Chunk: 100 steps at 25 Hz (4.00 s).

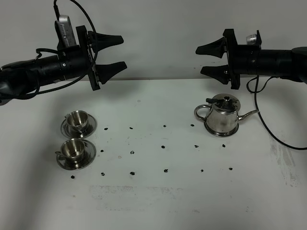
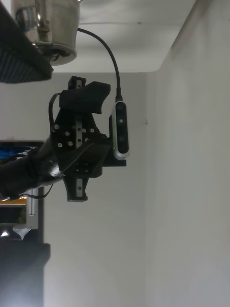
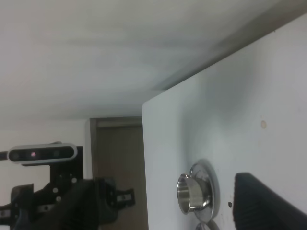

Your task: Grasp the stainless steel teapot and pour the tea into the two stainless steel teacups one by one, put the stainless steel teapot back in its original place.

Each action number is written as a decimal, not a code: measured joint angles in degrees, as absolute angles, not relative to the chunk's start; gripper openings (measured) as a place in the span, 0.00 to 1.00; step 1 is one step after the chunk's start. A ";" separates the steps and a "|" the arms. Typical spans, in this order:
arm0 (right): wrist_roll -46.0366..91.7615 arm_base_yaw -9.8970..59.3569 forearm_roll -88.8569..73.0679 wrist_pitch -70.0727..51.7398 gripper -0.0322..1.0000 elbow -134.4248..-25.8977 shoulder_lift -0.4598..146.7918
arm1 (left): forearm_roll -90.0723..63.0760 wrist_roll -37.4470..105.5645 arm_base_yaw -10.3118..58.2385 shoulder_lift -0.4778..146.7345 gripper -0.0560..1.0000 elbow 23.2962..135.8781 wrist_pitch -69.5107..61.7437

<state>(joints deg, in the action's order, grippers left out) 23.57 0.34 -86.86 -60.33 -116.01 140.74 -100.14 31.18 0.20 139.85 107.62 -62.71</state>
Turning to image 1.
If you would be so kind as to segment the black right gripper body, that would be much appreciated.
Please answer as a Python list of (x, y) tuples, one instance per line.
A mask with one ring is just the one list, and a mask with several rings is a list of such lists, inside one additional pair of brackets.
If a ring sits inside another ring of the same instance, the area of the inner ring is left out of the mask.
[(261, 51), (262, 44), (260, 32), (257, 31), (255, 34), (257, 34), (257, 42), (255, 45), (239, 45), (236, 40), (234, 29), (225, 29), (223, 32), (231, 89), (239, 89), (241, 74), (254, 74), (251, 69), (256, 66), (257, 56)]

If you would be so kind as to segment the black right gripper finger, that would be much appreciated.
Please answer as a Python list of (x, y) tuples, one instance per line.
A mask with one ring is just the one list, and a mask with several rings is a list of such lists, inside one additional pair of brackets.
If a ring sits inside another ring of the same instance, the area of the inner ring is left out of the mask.
[(197, 55), (208, 55), (217, 58), (222, 58), (225, 52), (226, 50), (224, 37), (207, 45), (199, 46), (195, 51)]
[(228, 66), (202, 67), (201, 74), (211, 77), (222, 84), (228, 84)]

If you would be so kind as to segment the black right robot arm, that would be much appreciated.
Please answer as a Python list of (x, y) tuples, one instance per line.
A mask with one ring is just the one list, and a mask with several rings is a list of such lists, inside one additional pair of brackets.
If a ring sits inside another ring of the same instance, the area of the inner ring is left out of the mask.
[(246, 41), (245, 45), (238, 44), (234, 30), (226, 29), (221, 39), (197, 47), (197, 55), (222, 58), (227, 54), (226, 65), (204, 66), (201, 74), (224, 85), (230, 83), (234, 90), (240, 87), (241, 75), (278, 77), (295, 82), (307, 81), (306, 47), (291, 50), (262, 49), (259, 33), (249, 35)]

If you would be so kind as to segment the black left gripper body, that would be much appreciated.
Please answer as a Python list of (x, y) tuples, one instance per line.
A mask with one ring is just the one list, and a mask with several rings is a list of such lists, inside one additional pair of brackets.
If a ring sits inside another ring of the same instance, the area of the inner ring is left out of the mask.
[(71, 80), (88, 75), (92, 90), (100, 89), (93, 64), (93, 55), (89, 47), (90, 40), (84, 25), (76, 27), (79, 44), (64, 49), (58, 49), (61, 70), (65, 80)]

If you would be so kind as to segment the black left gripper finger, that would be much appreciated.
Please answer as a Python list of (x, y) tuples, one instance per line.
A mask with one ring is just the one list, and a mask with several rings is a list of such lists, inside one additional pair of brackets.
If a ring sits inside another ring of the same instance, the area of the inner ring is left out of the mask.
[(117, 75), (118, 73), (122, 72), (127, 68), (127, 65), (124, 61), (107, 64), (107, 65), (96, 65), (96, 75), (98, 77), (98, 81), (101, 84), (105, 84), (108, 82), (112, 77)]
[(95, 50), (101, 51), (111, 46), (117, 46), (123, 44), (123, 38), (120, 35), (106, 35), (96, 34), (95, 37)]

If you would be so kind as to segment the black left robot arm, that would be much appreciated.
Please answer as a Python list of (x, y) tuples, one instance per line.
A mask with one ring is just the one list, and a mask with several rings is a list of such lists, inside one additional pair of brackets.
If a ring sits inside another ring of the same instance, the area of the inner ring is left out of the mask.
[(127, 68), (124, 61), (97, 65), (94, 56), (101, 50), (123, 44), (120, 35), (96, 34), (85, 26), (76, 28), (79, 44), (59, 39), (56, 50), (38, 48), (37, 57), (0, 68), (0, 104), (12, 99), (27, 100), (40, 93), (42, 86), (88, 76), (92, 90), (100, 89)]

